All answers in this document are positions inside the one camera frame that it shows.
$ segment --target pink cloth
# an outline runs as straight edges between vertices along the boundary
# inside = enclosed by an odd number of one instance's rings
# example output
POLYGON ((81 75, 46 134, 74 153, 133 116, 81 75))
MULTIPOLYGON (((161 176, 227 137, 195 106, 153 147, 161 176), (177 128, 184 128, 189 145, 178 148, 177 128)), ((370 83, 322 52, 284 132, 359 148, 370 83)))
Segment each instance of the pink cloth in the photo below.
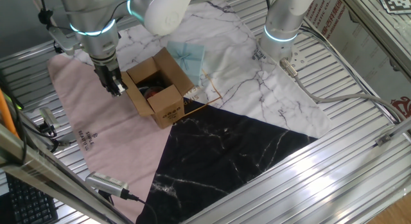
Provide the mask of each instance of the pink cloth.
MULTIPOLYGON (((89 65, 58 55, 48 70, 90 171, 127 182, 131 193, 146 200, 171 127, 161 130, 151 117, 140 117, 126 94, 113 98, 89 65)), ((113 200, 132 221, 143 209, 113 200)))

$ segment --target marble pattern fabric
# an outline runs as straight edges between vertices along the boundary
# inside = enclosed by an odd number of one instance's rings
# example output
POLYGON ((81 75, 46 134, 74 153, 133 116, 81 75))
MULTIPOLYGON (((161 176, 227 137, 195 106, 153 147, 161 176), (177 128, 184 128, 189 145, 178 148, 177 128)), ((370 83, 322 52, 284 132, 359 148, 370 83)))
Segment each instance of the marble pattern fabric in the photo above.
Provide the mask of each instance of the marble pattern fabric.
MULTIPOLYGON (((223 0, 189 6, 179 28, 167 36, 153 36, 141 25, 119 33, 122 71, 153 56, 169 40, 201 44, 206 50, 203 70, 222 95, 212 106, 312 137, 321 137, 331 128, 327 115, 276 63, 253 58, 255 36, 223 0)), ((74 56, 92 64, 83 51, 74 56)), ((200 88, 206 96, 198 102, 218 97, 204 74, 200 88)))
MULTIPOLYGON (((173 125, 146 202, 159 223, 181 223, 313 141, 256 119, 204 107, 173 125)), ((137 223, 153 223, 150 209, 144 208, 137 223)))

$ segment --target qr code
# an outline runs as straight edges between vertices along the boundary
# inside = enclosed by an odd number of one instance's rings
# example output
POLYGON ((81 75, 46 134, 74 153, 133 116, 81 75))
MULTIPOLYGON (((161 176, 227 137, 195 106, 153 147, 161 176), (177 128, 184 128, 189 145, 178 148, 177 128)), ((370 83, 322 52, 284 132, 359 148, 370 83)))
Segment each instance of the qr code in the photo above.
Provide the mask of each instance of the qr code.
POLYGON ((411 13, 411 0, 380 0, 388 13, 411 13))

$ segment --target box flap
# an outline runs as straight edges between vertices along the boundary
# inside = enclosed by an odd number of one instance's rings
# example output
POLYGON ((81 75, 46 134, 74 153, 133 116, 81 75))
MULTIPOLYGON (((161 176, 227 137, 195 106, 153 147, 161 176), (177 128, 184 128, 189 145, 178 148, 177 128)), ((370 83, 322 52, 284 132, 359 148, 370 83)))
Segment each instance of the box flap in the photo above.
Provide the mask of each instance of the box flap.
POLYGON ((151 107, 153 108, 154 112, 161 112, 165 108, 173 105, 175 102, 182 99, 180 92, 177 88, 172 85, 169 86, 167 89, 164 89, 157 93, 156 95, 148 98, 148 102, 150 103, 151 107))
POLYGON ((128 87, 128 89, 126 90, 127 95, 133 101, 133 104, 139 112, 139 115, 144 117, 154 114, 154 111, 147 103, 147 100, 144 98, 144 96, 140 93, 131 77, 127 73, 122 72, 121 78, 128 87))
POLYGON ((180 95, 185 95, 194 87, 191 80, 176 63, 174 58, 168 53, 167 49, 162 48, 154 57, 155 63, 160 66, 161 71, 171 80, 180 95))
POLYGON ((127 73, 130 75, 134 83, 139 83, 158 70, 160 70, 159 66, 155 63, 154 59, 148 58, 140 64, 137 64, 136 66, 127 70, 127 73))

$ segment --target white marble cloth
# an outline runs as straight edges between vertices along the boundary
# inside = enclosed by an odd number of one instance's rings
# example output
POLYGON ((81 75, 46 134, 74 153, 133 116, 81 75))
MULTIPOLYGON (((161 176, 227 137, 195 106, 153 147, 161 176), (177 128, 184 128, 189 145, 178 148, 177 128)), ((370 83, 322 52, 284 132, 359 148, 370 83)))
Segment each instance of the white marble cloth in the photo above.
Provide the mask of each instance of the white marble cloth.
MULTIPOLYGON (((203 70, 222 95, 211 106, 316 138, 331 128, 327 115, 276 63, 253 60, 256 38, 223 0, 189 6, 181 25, 170 35, 153 36, 141 25, 120 35, 117 56, 122 71, 153 56, 169 40, 202 44, 206 50, 203 70)), ((83 51, 74 56, 92 64, 83 51)), ((209 80, 204 75, 201 79, 206 96, 198 102, 217 98, 209 80)))

